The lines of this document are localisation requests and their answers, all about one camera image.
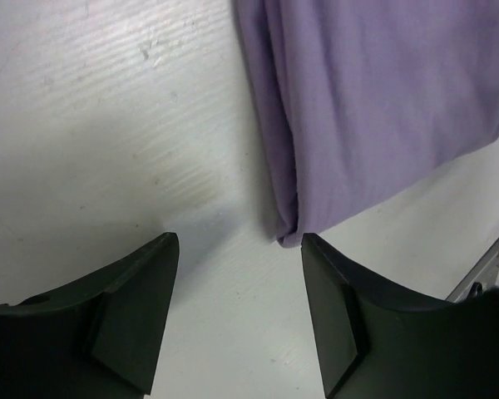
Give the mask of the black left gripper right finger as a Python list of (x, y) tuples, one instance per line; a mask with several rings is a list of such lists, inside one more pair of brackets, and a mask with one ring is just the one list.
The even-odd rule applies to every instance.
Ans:
[(327, 398), (499, 398), (499, 288), (452, 303), (317, 234), (303, 237), (301, 254)]

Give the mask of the purple t-shirt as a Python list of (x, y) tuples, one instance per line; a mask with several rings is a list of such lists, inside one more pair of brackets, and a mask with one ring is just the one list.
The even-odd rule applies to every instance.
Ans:
[(235, 11), (284, 247), (499, 137), (499, 1)]

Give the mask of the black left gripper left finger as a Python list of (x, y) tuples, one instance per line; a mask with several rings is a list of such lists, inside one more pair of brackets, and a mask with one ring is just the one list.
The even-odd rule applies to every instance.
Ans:
[(151, 394), (179, 261), (165, 233), (17, 305), (0, 304), (0, 398)]

